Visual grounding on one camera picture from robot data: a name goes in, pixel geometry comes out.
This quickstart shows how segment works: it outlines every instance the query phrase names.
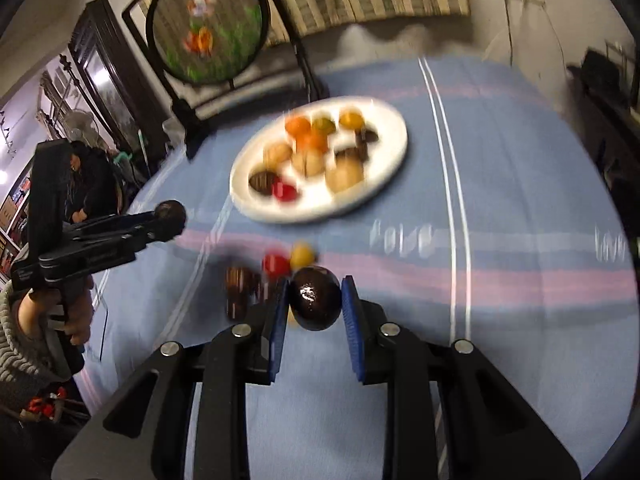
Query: black jacket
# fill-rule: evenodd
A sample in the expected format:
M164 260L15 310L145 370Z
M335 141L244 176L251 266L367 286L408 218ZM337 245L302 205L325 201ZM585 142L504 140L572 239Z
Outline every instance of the black jacket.
M118 212L116 179L107 155L98 148L76 153L80 157L80 170L73 171L69 180L65 218L73 223L73 213L81 209L87 219Z

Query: dark wooden cabinet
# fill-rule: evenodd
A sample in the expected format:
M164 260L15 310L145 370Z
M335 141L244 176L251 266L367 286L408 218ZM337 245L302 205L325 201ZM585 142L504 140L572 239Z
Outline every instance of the dark wooden cabinet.
M167 114L122 33L108 0L86 4L69 43L82 80L116 146L142 162L142 131L152 172L166 155Z

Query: blue gripper pad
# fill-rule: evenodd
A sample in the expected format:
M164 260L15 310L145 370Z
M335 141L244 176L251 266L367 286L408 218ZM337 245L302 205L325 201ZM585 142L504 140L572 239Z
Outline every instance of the blue gripper pad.
M353 278L347 276L342 279L342 317L347 331L347 343L351 355L351 368L360 382L364 380L364 341L358 325L358 314L362 312L360 298Z
M288 287L289 282L281 283L276 290L276 314L269 338L269 380L272 383L280 371L280 361L282 360L282 347L287 329L287 314L289 313Z

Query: person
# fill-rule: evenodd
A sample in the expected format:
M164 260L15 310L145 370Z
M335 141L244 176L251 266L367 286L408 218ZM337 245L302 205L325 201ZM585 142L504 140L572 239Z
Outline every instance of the person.
M65 204L65 219L76 224L117 214L116 179L103 150L89 148L80 140L71 143L71 179Z
M68 308L65 333L75 345L89 340L94 314L86 279L84 294ZM0 292L0 477L49 479L57 456L73 435L55 424L18 420L30 399L51 383L70 379L56 333L46 314L60 303L58 290Z

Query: blue tablecloth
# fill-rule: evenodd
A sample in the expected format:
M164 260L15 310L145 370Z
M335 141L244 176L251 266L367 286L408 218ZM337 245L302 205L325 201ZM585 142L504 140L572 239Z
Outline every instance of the blue tablecloth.
M97 277L77 377L87 404L98 408L162 342L198 344L226 328L231 262L255 266L304 238L389 319L441 344L470 338L587 474L625 424L639 320L620 222L577 137L501 65L447 57L323 78L332 96L375 96L400 111L409 149L399 173L345 216L275 226L244 218L228 195L235 156L273 117L219 132L192 162L175 152L134 210L177 199L187 229ZM379 478L384 412L384 388L360 386L351 371L342 318L319 333L292 326L276 383L247 389L252 474Z

